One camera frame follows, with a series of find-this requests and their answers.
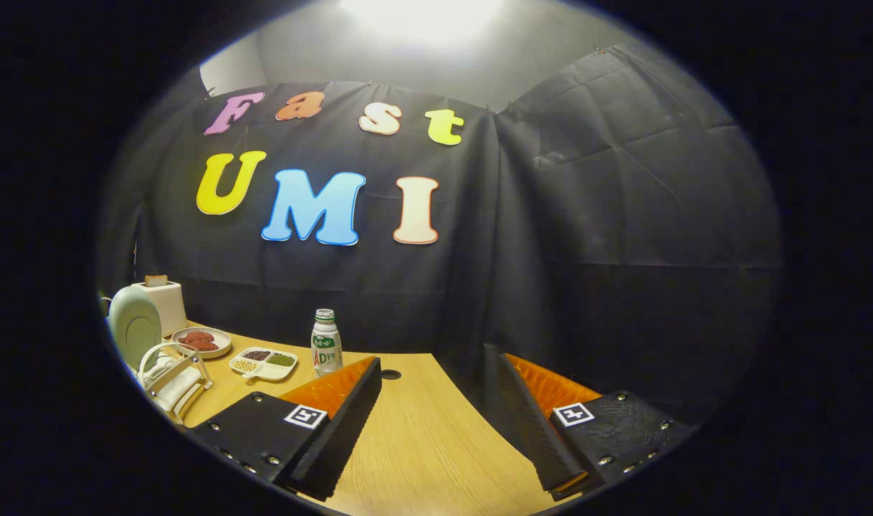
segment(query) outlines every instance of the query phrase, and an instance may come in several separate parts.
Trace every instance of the white bottle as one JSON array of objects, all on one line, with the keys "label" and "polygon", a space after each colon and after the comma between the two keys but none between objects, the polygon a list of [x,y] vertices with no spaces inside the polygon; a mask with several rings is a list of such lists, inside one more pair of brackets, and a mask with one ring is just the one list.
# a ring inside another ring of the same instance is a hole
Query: white bottle
[{"label": "white bottle", "polygon": [[315,377],[321,378],[344,366],[341,356],[341,335],[335,326],[335,311],[319,308],[315,311],[315,326],[310,348],[313,350]]}]

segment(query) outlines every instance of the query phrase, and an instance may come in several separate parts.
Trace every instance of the seeds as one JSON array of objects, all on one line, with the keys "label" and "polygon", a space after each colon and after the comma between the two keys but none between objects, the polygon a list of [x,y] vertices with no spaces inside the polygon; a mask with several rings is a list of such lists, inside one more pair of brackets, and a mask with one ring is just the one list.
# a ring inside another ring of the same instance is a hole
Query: seeds
[{"label": "seeds", "polygon": [[233,363],[233,366],[241,371],[254,371],[257,367],[253,363],[246,362],[245,360],[237,360],[236,363]]},{"label": "seeds", "polygon": [[293,357],[280,355],[280,353],[274,353],[274,356],[267,359],[268,363],[274,363],[276,366],[284,366],[289,367],[293,365]]},{"label": "seeds", "polygon": [[252,360],[264,360],[267,356],[270,355],[269,350],[253,350],[251,353],[246,353],[243,355],[246,358],[251,358]]}]

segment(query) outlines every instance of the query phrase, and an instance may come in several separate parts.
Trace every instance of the letter m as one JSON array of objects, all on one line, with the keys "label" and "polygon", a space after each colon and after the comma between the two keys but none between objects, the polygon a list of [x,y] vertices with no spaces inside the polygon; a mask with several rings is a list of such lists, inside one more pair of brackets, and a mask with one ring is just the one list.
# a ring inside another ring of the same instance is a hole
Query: letter m
[{"label": "letter m", "polygon": [[286,169],[274,174],[280,184],[274,208],[270,213],[267,228],[262,229],[262,238],[270,241],[290,239],[292,231],[287,219],[292,214],[293,226],[300,239],[307,239],[316,223],[325,216],[322,229],[315,233],[315,239],[322,244],[354,245],[359,239],[354,232],[354,205],[357,192],[367,179],[359,173],[336,173],[318,196],[313,195],[306,172],[299,169]]}]

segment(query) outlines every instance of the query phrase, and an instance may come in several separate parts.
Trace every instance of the light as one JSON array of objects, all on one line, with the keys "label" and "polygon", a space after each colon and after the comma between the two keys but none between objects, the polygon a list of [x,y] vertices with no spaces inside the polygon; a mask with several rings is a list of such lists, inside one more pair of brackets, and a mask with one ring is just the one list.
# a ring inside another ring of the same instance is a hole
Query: light
[{"label": "light", "polygon": [[500,0],[341,0],[366,29],[441,45],[472,36]]}]

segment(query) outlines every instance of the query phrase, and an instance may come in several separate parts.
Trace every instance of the wall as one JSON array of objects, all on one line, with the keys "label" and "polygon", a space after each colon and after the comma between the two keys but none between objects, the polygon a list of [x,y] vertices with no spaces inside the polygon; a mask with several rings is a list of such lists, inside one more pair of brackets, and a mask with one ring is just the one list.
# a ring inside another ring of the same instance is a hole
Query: wall
[{"label": "wall", "polygon": [[[465,17],[463,4],[449,20]],[[211,95],[267,82],[374,81],[500,111],[595,47],[637,39],[601,14],[556,0],[501,0],[466,36],[416,34],[425,26],[365,23],[338,1],[315,2],[208,59],[201,75],[207,89],[216,86]]]}]

